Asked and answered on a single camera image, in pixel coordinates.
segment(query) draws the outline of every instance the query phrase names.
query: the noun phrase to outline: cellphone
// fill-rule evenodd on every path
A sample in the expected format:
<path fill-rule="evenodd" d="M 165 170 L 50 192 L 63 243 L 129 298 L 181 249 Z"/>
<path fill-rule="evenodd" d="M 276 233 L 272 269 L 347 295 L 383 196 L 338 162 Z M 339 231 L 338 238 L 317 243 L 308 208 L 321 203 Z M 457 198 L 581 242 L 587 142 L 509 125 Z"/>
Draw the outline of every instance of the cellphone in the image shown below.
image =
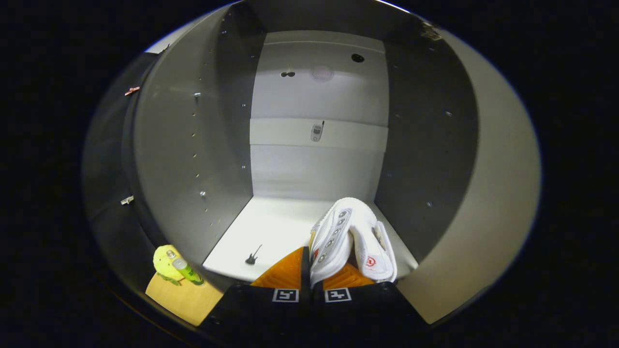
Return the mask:
<path fill-rule="evenodd" d="M 314 126 L 311 128 L 311 134 L 309 135 L 309 138 L 312 141 L 319 142 L 320 138 L 322 137 L 323 128 L 324 128 L 324 121 L 322 122 L 322 124 L 314 124 Z"/>

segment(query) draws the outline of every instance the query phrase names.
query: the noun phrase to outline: green bottle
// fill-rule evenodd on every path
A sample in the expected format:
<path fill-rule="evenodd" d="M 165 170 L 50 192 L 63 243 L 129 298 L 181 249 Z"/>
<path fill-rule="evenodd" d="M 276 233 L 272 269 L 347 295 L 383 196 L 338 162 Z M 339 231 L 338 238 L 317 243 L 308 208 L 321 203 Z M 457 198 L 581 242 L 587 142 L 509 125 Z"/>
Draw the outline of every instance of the green bottle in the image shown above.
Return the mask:
<path fill-rule="evenodd" d="M 183 260 L 182 258 L 178 258 L 172 261 L 172 266 L 174 266 L 174 268 L 176 268 L 176 270 L 180 274 L 182 274 L 185 279 L 192 282 L 193 284 L 204 284 L 204 279 L 202 279 L 202 277 L 198 273 L 196 273 L 190 265 L 187 264 L 187 261 Z"/>

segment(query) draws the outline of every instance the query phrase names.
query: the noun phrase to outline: white surface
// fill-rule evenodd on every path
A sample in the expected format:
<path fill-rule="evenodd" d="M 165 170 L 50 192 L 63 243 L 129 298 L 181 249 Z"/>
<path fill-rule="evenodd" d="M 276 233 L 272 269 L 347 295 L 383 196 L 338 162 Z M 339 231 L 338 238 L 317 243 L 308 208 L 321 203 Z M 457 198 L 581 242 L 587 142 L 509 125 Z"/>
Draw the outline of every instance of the white surface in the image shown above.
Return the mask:
<path fill-rule="evenodd" d="M 382 152 L 251 145 L 251 180 L 260 197 L 374 201 L 382 166 Z"/>
<path fill-rule="evenodd" d="M 255 281 L 271 266 L 296 249 L 308 245 L 312 226 L 333 201 L 265 198 L 254 196 L 219 240 L 203 266 L 213 272 L 244 281 Z M 391 239 L 398 277 L 406 276 L 417 262 L 382 212 L 369 204 L 385 224 Z M 256 264 L 245 260 L 262 245 Z"/>
<path fill-rule="evenodd" d="M 477 158 L 447 231 L 398 289 L 428 323 L 458 308 L 505 272 L 525 242 L 540 194 L 541 164 L 524 105 L 479 53 L 439 34 L 469 73 L 477 98 Z"/>
<path fill-rule="evenodd" d="M 252 118 L 309 118 L 387 126 L 389 79 L 382 42 L 316 31 L 269 33 L 266 42 L 271 43 L 263 46 L 258 62 Z M 354 53 L 365 61 L 354 62 Z M 315 81 L 310 72 L 316 66 L 330 67 L 334 77 L 329 82 Z M 296 75 L 280 75 L 287 71 Z"/>
<path fill-rule="evenodd" d="M 251 145 L 283 145 L 338 147 L 341 149 L 384 152 L 387 147 L 387 127 L 367 124 L 325 121 L 322 136 L 312 141 L 315 124 L 323 120 L 303 118 L 253 118 L 249 126 Z"/>
<path fill-rule="evenodd" d="M 341 45 L 357 46 L 359 48 L 366 48 L 380 53 L 385 53 L 385 46 L 381 40 L 340 32 L 291 30 L 288 32 L 272 32 L 269 33 L 264 39 L 265 45 L 290 42 L 338 43 Z"/>

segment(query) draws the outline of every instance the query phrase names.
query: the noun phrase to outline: white back wall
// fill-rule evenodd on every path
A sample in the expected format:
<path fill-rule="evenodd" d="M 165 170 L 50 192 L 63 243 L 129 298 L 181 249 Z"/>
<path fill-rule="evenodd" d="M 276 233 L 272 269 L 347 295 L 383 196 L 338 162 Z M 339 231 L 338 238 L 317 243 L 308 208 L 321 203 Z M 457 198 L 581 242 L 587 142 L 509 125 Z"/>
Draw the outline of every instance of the white back wall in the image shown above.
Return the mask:
<path fill-rule="evenodd" d="M 326 78 L 316 76 L 319 70 Z M 374 201 L 388 115 L 381 41 L 312 30 L 267 34 L 251 105 L 254 195 Z M 313 125 L 322 122 L 314 142 Z"/>

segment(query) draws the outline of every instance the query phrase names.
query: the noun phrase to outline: black background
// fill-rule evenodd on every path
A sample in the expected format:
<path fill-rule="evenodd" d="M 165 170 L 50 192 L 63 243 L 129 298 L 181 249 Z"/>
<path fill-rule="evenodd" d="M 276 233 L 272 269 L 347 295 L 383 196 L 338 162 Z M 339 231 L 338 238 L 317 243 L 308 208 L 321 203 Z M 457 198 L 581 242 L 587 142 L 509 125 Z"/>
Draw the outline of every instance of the black background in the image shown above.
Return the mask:
<path fill-rule="evenodd" d="M 519 92 L 543 160 L 534 231 L 504 277 L 439 326 L 433 346 L 610 347 L 617 266 L 610 235 L 617 152 L 611 1 L 394 1 L 450 30 Z M 5 286 L 17 346 L 184 346 L 91 276 L 80 153 L 99 98 L 123 67 L 225 2 L 22 2 L 6 10 L 9 87 Z"/>

